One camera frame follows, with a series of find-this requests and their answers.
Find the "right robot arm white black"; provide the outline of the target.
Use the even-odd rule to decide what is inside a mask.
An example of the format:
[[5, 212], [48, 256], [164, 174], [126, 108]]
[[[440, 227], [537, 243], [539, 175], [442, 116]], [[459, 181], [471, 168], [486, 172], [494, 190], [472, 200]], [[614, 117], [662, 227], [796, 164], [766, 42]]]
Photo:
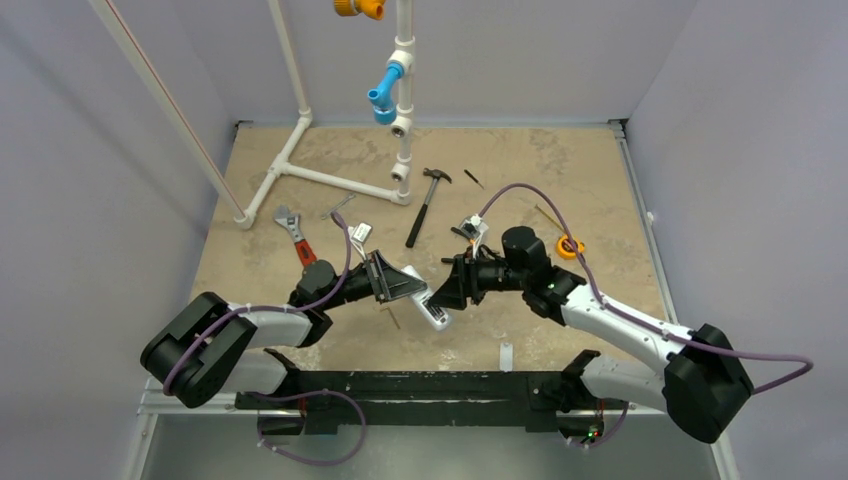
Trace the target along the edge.
[[537, 316], [598, 337], [633, 357], [620, 362], [590, 353], [561, 381], [564, 399], [584, 407], [611, 398], [666, 413], [687, 435], [712, 444], [754, 393], [726, 334], [659, 320], [595, 292], [580, 275], [553, 264], [533, 229], [512, 227], [501, 253], [473, 246], [452, 259], [431, 305], [464, 310], [490, 291], [517, 291]]

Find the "silver battery cover plate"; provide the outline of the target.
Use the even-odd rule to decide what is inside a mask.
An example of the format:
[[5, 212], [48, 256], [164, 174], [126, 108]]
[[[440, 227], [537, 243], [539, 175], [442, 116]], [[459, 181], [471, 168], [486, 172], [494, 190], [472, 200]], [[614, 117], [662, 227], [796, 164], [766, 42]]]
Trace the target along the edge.
[[499, 370], [504, 373], [514, 370], [514, 348], [509, 342], [502, 342], [499, 347]]

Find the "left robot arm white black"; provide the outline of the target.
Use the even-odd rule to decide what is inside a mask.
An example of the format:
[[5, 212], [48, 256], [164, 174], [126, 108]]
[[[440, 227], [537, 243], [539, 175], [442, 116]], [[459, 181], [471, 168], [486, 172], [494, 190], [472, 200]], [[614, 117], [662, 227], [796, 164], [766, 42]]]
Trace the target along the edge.
[[306, 266], [287, 303], [261, 308], [195, 297], [143, 348], [141, 366], [187, 408], [221, 392], [255, 392], [272, 408], [297, 399], [296, 366], [278, 347], [316, 344], [333, 325], [328, 312], [356, 301], [422, 300], [427, 283], [412, 267], [398, 269], [379, 251], [342, 273], [326, 260]]

